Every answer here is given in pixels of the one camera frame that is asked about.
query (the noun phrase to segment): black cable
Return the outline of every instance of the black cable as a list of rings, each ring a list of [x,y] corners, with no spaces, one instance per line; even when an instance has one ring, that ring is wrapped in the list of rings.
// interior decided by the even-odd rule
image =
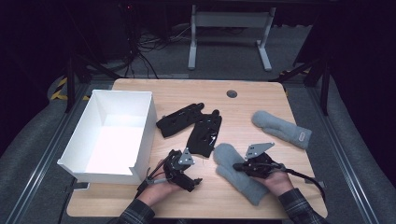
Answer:
[[[137,16],[134,15],[137,12],[136,10],[134,10],[132,4],[128,3],[127,1],[120,1],[119,9],[124,22],[124,32],[127,36],[130,48],[130,57],[132,59],[135,55],[139,53],[139,49],[137,47],[137,40],[140,38],[140,32],[137,28]]]
[[[131,74],[132,74],[132,76],[134,77],[134,70],[132,69],[132,65],[129,64],[129,66],[131,67]]]
[[[177,154],[177,151],[174,151],[173,153],[169,153],[165,159],[163,159],[162,161],[160,161],[157,165],[157,167],[155,167],[155,169],[151,172],[151,174],[149,174],[149,168],[148,168],[148,175],[146,176],[146,179],[143,180],[142,184],[140,184],[140,186],[137,188],[137,193],[134,196],[135,198],[139,197],[139,195],[145,190],[145,188],[149,185],[149,183],[147,182],[147,180],[152,180],[155,176],[154,175],[168,160],[169,158],[173,157],[174,155]]]
[[[126,71],[125,71],[124,77],[126,77],[126,75],[128,75],[128,71],[129,71],[129,64],[128,64],[128,66],[126,66]]]
[[[146,61],[146,62],[148,63],[148,65],[150,66],[152,72],[154,73],[154,76],[155,76],[157,79],[159,79],[158,76],[157,76],[157,73],[155,72],[155,70],[154,70],[154,68],[152,67],[152,65],[151,65],[151,63],[149,62],[149,60],[148,60],[142,53],[140,53],[140,52],[139,52],[139,56],[140,56],[141,58],[143,58],[143,62]]]
[[[243,27],[228,27],[228,28],[219,29],[219,30],[222,31],[223,33],[230,34],[230,35],[240,35],[240,34],[244,33],[246,28],[243,28]]]
[[[322,196],[322,198],[323,198],[323,202],[326,202],[326,196],[325,196],[323,187],[322,187],[322,186],[318,183],[318,181],[316,181],[314,178],[309,177],[309,176],[307,176],[307,175],[300,174],[300,173],[295,172],[294,170],[291,170],[291,169],[286,169],[285,172],[286,172],[286,173],[289,173],[289,174],[291,174],[291,175],[299,176],[299,177],[301,177],[301,178],[303,178],[303,179],[306,179],[306,180],[311,181],[311,182],[312,182],[313,184],[315,184],[315,186],[317,186],[317,188],[320,190],[320,194],[321,194],[321,196]]]
[[[142,62],[143,62],[143,65],[145,65],[145,67],[146,67],[146,69],[147,69],[148,78],[149,78],[149,68],[148,68],[148,66],[146,65],[146,61],[145,61],[142,57],[140,57],[140,56],[139,56],[139,59],[141,59]]]
[[[114,67],[110,67],[110,68],[107,68],[107,69],[109,71],[112,71],[112,72],[118,72],[121,69],[127,67],[130,63],[131,63],[131,60],[128,59],[128,62],[126,62],[126,63],[120,64],[120,65],[117,65],[117,66],[114,66]],[[87,69],[88,69],[88,71],[91,72],[91,74],[94,74],[94,75],[103,74],[102,72],[100,72],[99,70],[96,70],[96,69],[90,69],[90,68],[87,68]]]
[[[141,49],[148,49],[148,50],[141,50],[142,52],[151,52],[154,49],[156,50],[161,50],[166,48],[167,46],[169,46],[170,44],[176,43],[180,40],[182,40],[183,38],[185,38],[185,34],[187,31],[190,30],[191,27],[188,27],[186,29],[184,29],[183,31],[179,32],[177,35],[174,36],[170,36],[166,41],[161,40],[159,37],[145,37],[145,40],[140,40],[140,42],[138,43],[138,47]],[[146,47],[143,46],[145,44],[152,44],[153,46],[151,47]]]
[[[100,71],[103,74],[108,75],[109,77],[112,77],[114,79],[118,79],[121,78],[121,76],[119,76],[118,74],[108,70],[107,68],[103,67],[101,64],[99,63],[95,63],[93,61],[91,61],[90,59],[81,56],[81,55],[77,55],[79,59],[81,59],[84,63],[89,64],[90,66],[94,67],[95,69],[97,69],[98,71]]]
[[[62,223],[62,218],[64,217],[64,209],[66,208],[66,206],[67,206],[67,203],[69,202],[69,200],[70,200],[70,195],[71,195],[71,189],[73,188],[73,185],[76,183],[76,178],[75,177],[73,177],[72,178],[72,182],[70,183],[70,185],[69,185],[69,188],[66,188],[66,192],[67,192],[67,194],[66,194],[66,197],[64,198],[64,203],[62,204],[62,210],[61,210],[61,214],[59,215],[59,217],[58,217],[58,224],[61,224]]]
[[[77,23],[76,23],[76,21],[74,20],[73,15],[71,14],[69,8],[67,7],[67,5],[66,5],[64,2],[62,2],[62,4],[63,4],[64,9],[66,10],[67,15],[69,16],[70,20],[73,22],[73,25],[74,25],[74,27],[76,28],[78,34],[79,34],[79,35],[81,36],[81,38],[84,40],[84,43],[85,43],[85,45],[87,46],[87,49],[88,49],[88,51],[90,52],[91,56],[92,56],[97,62],[99,62],[99,60],[96,58],[95,54],[93,53],[93,51],[92,51],[90,45],[88,44],[88,41],[87,41],[87,39],[85,38],[84,34],[79,30],[79,28],[78,28],[78,26],[77,26]]]
[[[165,174],[165,172],[160,172],[160,173],[154,175],[152,178],[155,178],[155,177],[157,177],[158,175],[162,175],[162,174]]]

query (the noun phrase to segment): wire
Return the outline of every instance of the wire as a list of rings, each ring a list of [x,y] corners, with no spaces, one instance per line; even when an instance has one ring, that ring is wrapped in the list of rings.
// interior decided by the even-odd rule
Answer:
[[[128,74],[128,71],[129,71],[129,64],[128,64],[128,66],[126,66],[126,71],[125,71],[124,77],[126,77],[126,75]]]
[[[157,76],[157,73],[155,72],[155,70],[154,70],[154,68],[152,67],[152,65],[151,65],[151,63],[149,62],[149,60],[148,60],[142,53],[140,53],[140,52],[139,52],[139,56],[140,56],[141,58],[143,58],[143,63],[145,64],[145,66],[146,66],[145,61],[148,63],[148,65],[150,66],[152,72],[154,73],[154,76],[155,76],[157,79],[159,79],[158,76]]]
[[[189,38],[186,38],[185,36],[182,36],[182,35],[184,33],[186,33],[186,31],[189,31],[190,28],[191,28],[190,26],[185,28],[180,33],[178,33],[177,35],[169,37],[168,40],[166,40],[166,41],[162,41],[158,37],[146,37],[145,40],[140,41],[138,43],[138,46],[141,49],[148,49],[148,50],[145,50],[145,51],[142,50],[142,52],[150,52],[150,51],[152,51],[154,49],[156,49],[156,50],[164,49],[164,48],[166,48],[167,46],[169,46],[172,43],[176,43],[176,42],[178,42],[178,41],[180,41],[182,39],[189,39]],[[152,44],[153,46],[151,46],[151,47],[144,46],[144,45],[148,45],[148,44]]]
[[[129,66],[131,67],[131,73],[132,73],[132,76],[134,77],[134,70],[132,69],[132,65],[129,64]]]
[[[87,41],[87,39],[85,38],[84,34],[79,30],[79,28],[78,28],[78,26],[77,26],[77,24],[76,24],[76,21],[74,20],[74,18],[73,18],[73,16],[72,16],[71,12],[70,12],[70,10],[69,10],[69,8],[67,7],[67,5],[66,5],[64,2],[62,2],[62,5],[64,6],[64,9],[66,10],[67,15],[69,16],[70,20],[73,22],[73,25],[74,25],[74,27],[76,28],[78,34],[79,34],[79,35],[81,36],[81,38],[84,40],[84,43],[85,43],[85,45],[87,46],[87,49],[88,49],[88,51],[90,52],[91,56],[92,56],[97,62],[99,62],[99,60],[96,58],[95,54],[93,53],[93,51],[92,51],[90,45],[88,44],[88,41]]]
[[[300,174],[300,173],[295,172],[294,170],[291,170],[291,169],[286,169],[285,172],[287,172],[287,173],[289,173],[291,175],[299,176],[299,177],[301,177],[303,179],[307,179],[307,180],[311,181],[320,190],[320,194],[321,194],[321,196],[323,198],[323,201],[326,202],[326,195],[324,193],[323,187],[314,178],[309,177],[307,175]]]
[[[73,185],[75,183],[76,183],[76,178],[73,177],[72,182],[69,185],[70,189],[73,188]],[[67,192],[67,194],[66,194],[66,197],[64,197],[64,203],[62,204],[61,214],[59,214],[59,217],[58,217],[58,224],[62,223],[62,218],[64,217],[64,209],[66,208],[66,205],[67,205],[68,201],[70,200],[70,195],[71,195],[70,189],[66,188],[66,190],[65,190]]]
[[[106,69],[110,70],[112,72],[118,72],[121,69],[127,67],[131,62],[132,62],[132,59],[128,59],[128,61],[126,63],[120,64],[120,65],[117,65],[117,66],[114,66],[114,67],[109,67],[109,68],[106,67]],[[91,69],[91,68],[87,68],[87,69],[94,75],[103,74],[102,72],[100,72],[100,71],[98,71],[96,69]]]
[[[151,172],[151,174],[149,174],[149,169],[148,168],[148,175],[146,176],[146,179],[143,180],[143,182],[139,185],[139,187],[137,188],[137,193],[134,196],[135,198],[139,197],[139,195],[146,189],[146,187],[149,185],[148,180],[152,180],[155,176],[154,175],[161,167],[163,167],[163,165],[172,157],[174,157],[177,154],[177,151],[171,151],[166,157],[165,159],[163,159],[162,161],[160,161],[157,164],[157,167],[155,167],[155,169]]]
[[[230,34],[230,35],[240,35],[240,34],[244,33],[246,28],[229,27],[229,28],[219,29],[219,30],[226,34]]]
[[[155,177],[157,177],[158,175],[162,175],[162,174],[165,174],[165,172],[160,172],[160,173],[158,173],[158,174],[152,176],[151,178],[155,178]]]

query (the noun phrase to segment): white metal stand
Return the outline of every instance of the white metal stand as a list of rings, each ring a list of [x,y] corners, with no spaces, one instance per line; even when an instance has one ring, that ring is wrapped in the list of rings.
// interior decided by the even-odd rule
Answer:
[[[195,69],[197,53],[196,27],[248,27],[263,28],[262,39],[257,40],[257,48],[262,57],[265,71],[271,71],[272,67],[265,51],[265,43],[270,33],[275,11],[276,8],[272,7],[269,12],[197,12],[196,6],[192,6],[189,69]]]

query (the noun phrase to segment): black plastic part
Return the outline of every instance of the black plastic part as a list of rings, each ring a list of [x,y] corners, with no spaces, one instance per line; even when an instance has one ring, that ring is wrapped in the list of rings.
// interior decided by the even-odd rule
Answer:
[[[233,165],[235,171],[243,171],[249,176],[255,176],[259,178],[267,178],[275,168],[281,167],[276,166],[268,154],[263,152],[260,156],[248,159],[244,163],[236,163]]]
[[[192,180],[188,176],[184,174],[184,171],[187,170],[190,165],[180,165],[178,160],[180,159],[182,152],[179,151],[172,151],[170,154],[173,154],[169,160],[165,162],[163,165],[163,170],[165,171],[166,178],[170,179],[171,182],[179,185],[181,188],[191,192],[194,190],[195,185],[198,185],[202,179],[198,178]]]
[[[143,190],[146,189],[148,185],[149,183],[147,182],[147,180],[143,180],[143,182],[139,185],[139,187],[137,187],[137,193],[134,197],[137,198],[143,192]]]
[[[204,104],[192,104],[178,111],[163,117],[157,122],[157,127],[161,130],[163,137],[169,137],[181,130],[189,127],[202,118],[201,110]]]
[[[203,118],[195,123],[187,142],[191,154],[210,157],[218,139],[221,121],[219,111],[214,110],[212,114],[203,115]]]

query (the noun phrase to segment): metal frame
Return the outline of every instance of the metal frame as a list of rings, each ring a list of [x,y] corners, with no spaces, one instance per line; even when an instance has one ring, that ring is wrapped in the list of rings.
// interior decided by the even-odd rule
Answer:
[[[379,223],[375,211],[371,206],[368,198],[366,197],[363,186],[361,185],[361,182],[347,157],[346,151],[344,150],[334,127],[332,126],[330,118],[327,115],[324,115],[323,112],[320,110],[321,103],[318,93],[316,92],[315,88],[310,87],[306,89],[308,91],[311,101],[314,103],[314,107],[320,117],[322,125],[326,129],[327,134],[329,135],[332,143],[332,152],[338,161],[341,171],[344,174],[344,178],[355,199],[356,205],[361,211],[361,216],[363,217],[364,222],[370,224]]]
[[[62,138],[64,137],[64,132],[67,128],[67,125],[70,122],[70,119],[76,113],[76,108],[82,102],[82,98],[87,92],[89,85],[88,84],[81,84],[78,88],[77,92],[77,101],[74,106],[70,108],[68,113],[64,113],[58,128],[55,131],[55,134],[52,136],[49,145],[47,146],[41,160],[38,162],[37,166],[33,170],[32,174],[30,175],[29,181],[26,184],[25,189],[23,190],[20,198],[18,199],[17,203],[15,204],[12,212],[7,218],[6,223],[20,223],[23,215],[27,211],[30,202],[33,200],[35,193],[37,192],[38,188],[40,187],[41,181],[43,180],[46,172],[50,168],[50,164],[52,159],[54,158],[56,152],[58,151]]]
[[[197,53],[197,39],[196,28],[201,27],[248,27],[248,28],[262,28],[263,35],[261,40],[257,40],[257,48],[262,57],[262,64],[264,70],[269,72],[272,66],[268,59],[265,50],[265,43],[267,42],[270,33],[271,24],[275,16],[275,7],[271,7],[269,12],[245,13],[245,12],[207,12],[197,11],[196,5],[192,6],[191,11],[191,45],[189,57],[189,69],[195,69],[196,53]]]

